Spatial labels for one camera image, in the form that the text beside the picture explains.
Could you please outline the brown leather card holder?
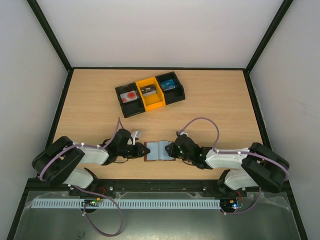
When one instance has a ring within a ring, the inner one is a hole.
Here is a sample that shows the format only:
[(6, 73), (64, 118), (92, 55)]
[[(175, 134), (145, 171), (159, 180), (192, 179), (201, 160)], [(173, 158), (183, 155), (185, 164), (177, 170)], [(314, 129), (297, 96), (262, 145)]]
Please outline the brown leather card holder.
[(165, 149), (165, 147), (169, 146), (171, 143), (172, 142), (166, 140), (145, 142), (144, 145), (150, 152), (144, 156), (144, 161), (175, 161), (176, 159), (169, 156)]

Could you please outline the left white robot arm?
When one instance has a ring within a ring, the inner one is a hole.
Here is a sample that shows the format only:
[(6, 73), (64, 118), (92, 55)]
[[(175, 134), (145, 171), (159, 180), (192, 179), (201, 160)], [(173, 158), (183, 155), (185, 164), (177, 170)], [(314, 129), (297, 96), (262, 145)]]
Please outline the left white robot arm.
[(98, 145), (76, 143), (62, 136), (36, 156), (31, 165), (39, 179), (51, 187), (66, 184), (86, 189), (97, 177), (88, 169), (78, 168), (78, 165), (107, 166), (115, 163), (118, 157), (127, 160), (144, 157), (150, 150), (137, 142), (140, 135), (140, 131), (131, 133), (121, 128), (112, 138)]

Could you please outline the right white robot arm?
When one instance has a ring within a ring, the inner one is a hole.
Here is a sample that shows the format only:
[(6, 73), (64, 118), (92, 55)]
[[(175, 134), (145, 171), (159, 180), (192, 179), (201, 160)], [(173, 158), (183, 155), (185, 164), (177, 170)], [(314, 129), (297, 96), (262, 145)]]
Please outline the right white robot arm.
[(164, 149), (170, 157), (201, 170), (225, 169), (218, 183), (218, 191), (224, 196), (250, 187), (278, 193), (289, 178), (290, 164), (258, 142), (242, 149), (217, 149), (200, 147), (188, 135), (181, 134)]

